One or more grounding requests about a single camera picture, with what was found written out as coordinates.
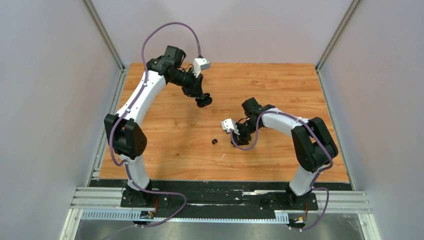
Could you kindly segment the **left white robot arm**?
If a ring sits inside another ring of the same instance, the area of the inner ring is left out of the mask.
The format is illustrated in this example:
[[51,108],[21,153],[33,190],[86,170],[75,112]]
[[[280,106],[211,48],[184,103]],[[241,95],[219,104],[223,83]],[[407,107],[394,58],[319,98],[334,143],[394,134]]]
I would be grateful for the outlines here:
[[202,90],[202,71],[210,67],[210,61],[199,55],[188,69],[181,67],[186,53],[175,46],[167,46],[165,53],[149,60],[140,83],[128,101],[115,114],[107,114],[104,127],[111,156],[117,166],[124,166],[128,176],[125,193],[140,206],[153,201],[151,179],[148,177],[143,153],[147,137],[141,129],[143,119],[156,96],[168,84],[181,87],[185,96],[194,98],[198,107],[211,104],[209,93]]

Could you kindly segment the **black earbud charging case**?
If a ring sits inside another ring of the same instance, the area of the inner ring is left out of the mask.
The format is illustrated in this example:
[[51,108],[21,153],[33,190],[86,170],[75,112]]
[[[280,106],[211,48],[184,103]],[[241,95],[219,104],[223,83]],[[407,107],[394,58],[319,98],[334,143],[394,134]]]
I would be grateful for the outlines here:
[[210,105],[213,102],[213,99],[210,93],[204,93],[203,98],[196,98],[195,102],[199,108],[204,108]]

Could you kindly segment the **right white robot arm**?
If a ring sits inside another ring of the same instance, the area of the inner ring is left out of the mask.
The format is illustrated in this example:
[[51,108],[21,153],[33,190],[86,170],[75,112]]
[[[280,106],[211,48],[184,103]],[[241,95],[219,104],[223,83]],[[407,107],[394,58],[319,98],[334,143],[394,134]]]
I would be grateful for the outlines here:
[[244,122],[226,119],[221,123],[234,147],[251,150],[259,139],[261,128],[277,130],[292,139],[299,167],[289,183],[285,201],[290,208],[298,209],[305,203],[305,195],[311,192],[320,174],[333,167],[334,158],[339,154],[324,120],[294,116],[270,104],[260,105],[253,97],[241,106],[246,116]]

